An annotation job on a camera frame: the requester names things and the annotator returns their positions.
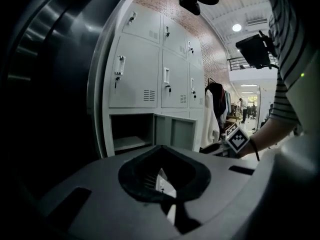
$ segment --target locker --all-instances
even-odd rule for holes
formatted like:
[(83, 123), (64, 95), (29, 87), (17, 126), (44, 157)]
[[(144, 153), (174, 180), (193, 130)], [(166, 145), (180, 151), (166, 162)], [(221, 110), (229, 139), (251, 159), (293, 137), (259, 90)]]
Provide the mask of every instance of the locker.
[(182, 26), (164, 17), (163, 46), (187, 58), (186, 32)]
[(198, 121), (195, 130), (195, 144), (193, 149), (193, 151), (196, 152), (199, 152), (200, 149), (202, 131), (204, 127), (204, 117), (205, 112), (203, 110), (190, 110), (190, 118)]
[(174, 116), (174, 117), (179, 117), (179, 118), (189, 118), (189, 112), (183, 111), (183, 112), (162, 112), (162, 115), (167, 115), (167, 116)]
[(199, 40), (187, 33), (187, 53), (189, 62), (198, 69), (203, 70), (202, 52)]
[(132, 4), (122, 32), (160, 44), (160, 13)]
[(205, 86), (204, 86), (204, 72), (198, 69), (191, 63), (190, 67), (190, 92), (189, 92), (189, 106), (190, 108), (203, 108), (205, 104)]
[(118, 41), (110, 78), (110, 108), (156, 108), (159, 47), (133, 35)]
[(188, 63), (166, 50), (162, 65), (162, 108), (187, 108)]
[(198, 120), (154, 114), (154, 144), (194, 150)]

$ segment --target ceiling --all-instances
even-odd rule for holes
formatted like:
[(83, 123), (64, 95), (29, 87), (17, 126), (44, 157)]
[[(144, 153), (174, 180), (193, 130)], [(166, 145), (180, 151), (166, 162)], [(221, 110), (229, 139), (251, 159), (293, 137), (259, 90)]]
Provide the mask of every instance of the ceiling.
[(239, 80), (232, 82), (239, 96), (249, 97), (259, 94), (259, 90), (267, 92), (275, 92), (277, 81), (275, 79), (256, 79), (256, 80)]
[[(229, 58), (242, 56), (236, 42), (258, 34), (259, 30), (268, 35), (268, 22), (272, 15), (268, 0), (220, 0), (216, 5), (199, 5), (201, 15), (220, 38)], [(260, 19), (267, 19), (267, 22), (247, 25), (248, 21)], [(234, 32), (234, 24), (240, 24), (242, 29)]]

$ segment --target railing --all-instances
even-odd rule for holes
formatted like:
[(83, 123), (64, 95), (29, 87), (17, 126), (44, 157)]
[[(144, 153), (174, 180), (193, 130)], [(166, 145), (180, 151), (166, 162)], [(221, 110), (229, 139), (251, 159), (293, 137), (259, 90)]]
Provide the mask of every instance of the railing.
[[(278, 60), (273, 57), (272, 54), (269, 54), (269, 59), (271, 64), (278, 66)], [(250, 66), (244, 57), (229, 58), (228, 61), (230, 63), (231, 71), (255, 68), (254, 66)]]

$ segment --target air conditioner unit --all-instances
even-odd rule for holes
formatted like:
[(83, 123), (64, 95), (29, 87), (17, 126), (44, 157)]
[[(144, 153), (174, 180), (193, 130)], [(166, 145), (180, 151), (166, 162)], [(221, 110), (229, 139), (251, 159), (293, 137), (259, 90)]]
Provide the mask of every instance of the air conditioner unit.
[(268, 28), (269, 28), (268, 20), (266, 18), (249, 20), (246, 22), (246, 27), (245, 27), (247, 31), (259, 31), (259, 30), (264, 30)]

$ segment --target wristband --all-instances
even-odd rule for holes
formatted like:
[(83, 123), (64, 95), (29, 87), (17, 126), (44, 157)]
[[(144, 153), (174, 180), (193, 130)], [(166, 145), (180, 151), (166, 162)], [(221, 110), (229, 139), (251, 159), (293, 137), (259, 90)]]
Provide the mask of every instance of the wristband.
[(258, 161), (260, 161), (256, 143), (255, 143), (251, 138), (249, 139), (249, 142), (251, 143), (251, 146), (253, 147), (253, 150), (254, 150), (255, 155), (256, 155), (256, 159), (257, 159)]

